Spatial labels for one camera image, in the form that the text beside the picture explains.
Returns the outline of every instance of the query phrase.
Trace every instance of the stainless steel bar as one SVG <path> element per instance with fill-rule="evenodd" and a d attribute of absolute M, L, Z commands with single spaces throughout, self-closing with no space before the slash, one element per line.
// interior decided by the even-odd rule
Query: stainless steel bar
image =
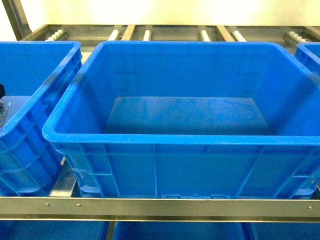
<path fill-rule="evenodd" d="M 0 197 L 0 206 L 0 220 L 320 223 L 320 200 Z"/>
<path fill-rule="evenodd" d="M 132 37 L 132 34 L 134 33 L 135 28 L 136 28 L 136 25 L 133 25 L 133 24 L 128 25 L 125 29 L 125 32 L 124 32 L 121 40 L 124 40 L 124 41 L 130 40 Z"/>
<path fill-rule="evenodd" d="M 220 41 L 226 41 L 226 42 L 234 42 L 234 38 L 230 35 L 230 33 L 228 32 L 228 30 L 226 29 L 225 26 L 216 26 L 219 34 L 218 36 L 220 36 Z"/>
<path fill-rule="evenodd" d="M 76 175 L 65 158 L 63 159 L 61 172 L 49 194 L 50 197 L 71 197 L 77 183 Z"/>
<path fill-rule="evenodd" d="M 68 38 L 69 41 L 96 41 L 96 42 L 103 42 L 103 41 L 107 41 L 109 39 L 109 37 L 107 36 L 70 36 Z"/>
<path fill-rule="evenodd" d="M 317 41 L 320 41 L 320 30 L 314 26 L 305 26 L 303 31 L 314 37 Z"/>
<path fill-rule="evenodd" d="M 34 32 L 30 33 L 28 36 L 21 39 L 22 41 L 35 41 L 35 40 L 45 40 L 46 34 L 50 31 L 49 25 L 43 25 L 39 27 Z"/>
<path fill-rule="evenodd" d="M 19 41 L 32 33 L 20 0 L 2 0 L 15 38 Z"/>

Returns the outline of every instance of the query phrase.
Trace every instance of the plastic storage bin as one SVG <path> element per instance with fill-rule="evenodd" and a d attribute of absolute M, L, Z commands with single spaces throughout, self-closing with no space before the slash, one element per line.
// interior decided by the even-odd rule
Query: plastic storage bin
<path fill-rule="evenodd" d="M 318 240 L 320 231 L 320 223 L 264 222 L 242 226 L 247 240 Z"/>
<path fill-rule="evenodd" d="M 240 223 L 116 222 L 112 240 L 245 240 Z"/>
<path fill-rule="evenodd" d="M 10 103 L 0 120 L 0 196 L 49 193 L 62 155 L 42 128 L 80 67 L 77 42 L 0 42 L 2 107 Z"/>
<path fill-rule="evenodd" d="M 320 43 L 299 43 L 295 57 L 303 63 L 313 74 L 320 77 Z"/>
<path fill-rule="evenodd" d="M 105 42 L 43 135 L 86 196 L 290 199 L 319 181 L 319 81 L 274 43 Z"/>
<path fill-rule="evenodd" d="M 105 240 L 107 229 L 103 221 L 0 221 L 1 240 Z"/>

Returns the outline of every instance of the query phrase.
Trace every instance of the metal shelf rail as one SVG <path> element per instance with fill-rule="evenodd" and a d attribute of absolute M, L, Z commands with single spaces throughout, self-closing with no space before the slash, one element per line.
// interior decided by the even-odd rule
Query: metal shelf rail
<path fill-rule="evenodd" d="M 65 162 L 49 197 L 0 197 L 0 220 L 320 223 L 320 200 L 82 198 L 76 181 Z"/>
<path fill-rule="evenodd" d="M 83 54 L 103 41 L 203 41 L 273 42 L 295 54 L 299 42 L 320 42 L 314 26 L 222 26 L 222 25 L 89 25 L 46 24 L 22 41 L 78 41 Z"/>

